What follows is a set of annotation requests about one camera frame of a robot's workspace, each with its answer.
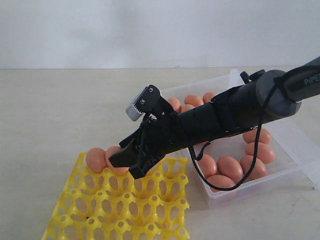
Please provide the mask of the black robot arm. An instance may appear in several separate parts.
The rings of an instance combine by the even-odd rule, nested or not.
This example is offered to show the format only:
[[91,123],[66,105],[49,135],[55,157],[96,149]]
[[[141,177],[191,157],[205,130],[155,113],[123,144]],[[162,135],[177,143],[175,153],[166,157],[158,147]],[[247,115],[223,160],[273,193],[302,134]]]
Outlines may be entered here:
[[112,166],[127,167],[135,179],[142,178],[169,153],[293,116],[303,100],[320,93],[318,58],[288,72],[260,70],[240,76],[243,85],[183,113],[176,112],[154,85],[145,87],[126,110],[131,120],[142,122],[109,157]]

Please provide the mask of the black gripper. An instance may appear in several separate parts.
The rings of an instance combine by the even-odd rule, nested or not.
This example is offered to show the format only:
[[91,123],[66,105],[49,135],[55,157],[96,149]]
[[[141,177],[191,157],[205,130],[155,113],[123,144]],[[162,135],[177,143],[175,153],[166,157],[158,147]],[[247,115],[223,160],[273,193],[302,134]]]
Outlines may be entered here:
[[108,159],[113,167],[129,168],[134,179],[146,176],[165,155],[198,143],[197,111],[165,114],[158,119],[148,117],[139,128],[123,139],[120,151]]

